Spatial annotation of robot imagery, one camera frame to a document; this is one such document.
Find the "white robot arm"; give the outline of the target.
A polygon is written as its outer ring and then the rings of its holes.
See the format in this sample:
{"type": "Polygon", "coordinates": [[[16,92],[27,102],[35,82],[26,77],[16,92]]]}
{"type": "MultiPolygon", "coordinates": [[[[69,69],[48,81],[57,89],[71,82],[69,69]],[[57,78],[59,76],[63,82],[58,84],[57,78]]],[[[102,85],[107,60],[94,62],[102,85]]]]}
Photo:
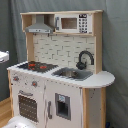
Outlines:
{"type": "MultiPolygon", "coordinates": [[[[0,63],[4,63],[9,60],[9,52],[2,52],[0,51],[0,63]]],[[[8,123],[3,126],[2,128],[36,128],[34,124],[32,124],[27,119],[15,116],[11,118],[8,123]]]]}

